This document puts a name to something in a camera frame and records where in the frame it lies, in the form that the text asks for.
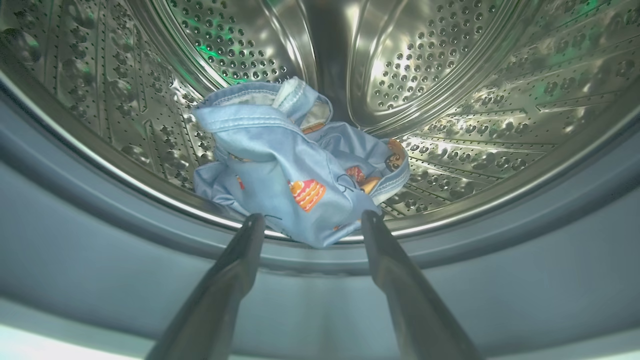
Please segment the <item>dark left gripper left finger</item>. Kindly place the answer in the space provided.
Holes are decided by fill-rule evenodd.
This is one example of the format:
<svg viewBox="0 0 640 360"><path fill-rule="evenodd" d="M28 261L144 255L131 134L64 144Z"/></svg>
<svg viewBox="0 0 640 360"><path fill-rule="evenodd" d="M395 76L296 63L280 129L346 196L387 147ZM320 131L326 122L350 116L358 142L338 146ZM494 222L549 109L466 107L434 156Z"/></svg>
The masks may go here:
<svg viewBox="0 0 640 360"><path fill-rule="evenodd" d="M147 360L227 360L240 303L252 289L265 217L249 215L174 315Z"/></svg>

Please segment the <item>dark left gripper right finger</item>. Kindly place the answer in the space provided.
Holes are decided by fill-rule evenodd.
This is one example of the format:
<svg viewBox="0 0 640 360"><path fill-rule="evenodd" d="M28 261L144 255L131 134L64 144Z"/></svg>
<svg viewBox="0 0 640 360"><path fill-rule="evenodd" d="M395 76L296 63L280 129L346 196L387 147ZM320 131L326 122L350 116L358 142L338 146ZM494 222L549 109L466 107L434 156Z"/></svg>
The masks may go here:
<svg viewBox="0 0 640 360"><path fill-rule="evenodd" d="M403 360L481 360L448 306L374 210L361 217L370 275L384 292Z"/></svg>

